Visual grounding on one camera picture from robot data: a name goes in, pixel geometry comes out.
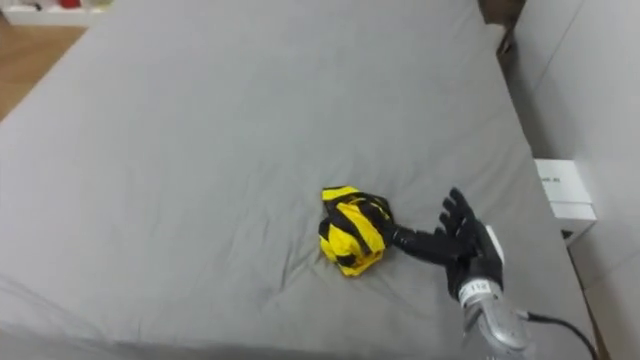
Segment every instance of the mattress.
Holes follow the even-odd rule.
[[[426,230],[458,186],[506,296],[589,332],[491,40],[470,0],[117,2],[0,127],[4,349],[456,358],[442,269],[321,255],[343,184]]]

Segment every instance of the yellow and black cloth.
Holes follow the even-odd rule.
[[[320,222],[320,248],[346,276],[360,275],[382,258],[384,235],[394,224],[386,199],[352,186],[325,188],[327,217]]]

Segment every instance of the white box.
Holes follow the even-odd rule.
[[[591,197],[572,160],[536,159],[536,166],[562,238],[570,246],[597,221]]]
[[[94,24],[104,12],[102,8],[65,9],[58,5],[42,8],[31,5],[5,6],[2,14],[11,25],[83,26]]]

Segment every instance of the white wall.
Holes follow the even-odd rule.
[[[613,360],[640,359],[640,1],[528,0],[509,79],[534,154],[576,159],[599,221],[571,248]]]

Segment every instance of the metal robotic arm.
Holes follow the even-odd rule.
[[[529,359],[531,346],[525,321],[555,323],[580,337],[592,358],[597,359],[593,346],[571,324],[513,309],[502,295],[504,255],[492,228],[476,218],[455,188],[443,206],[443,228],[433,234],[394,225],[387,236],[408,255],[445,268],[449,294],[465,314],[465,340],[481,337],[491,355],[497,356],[493,359]]]

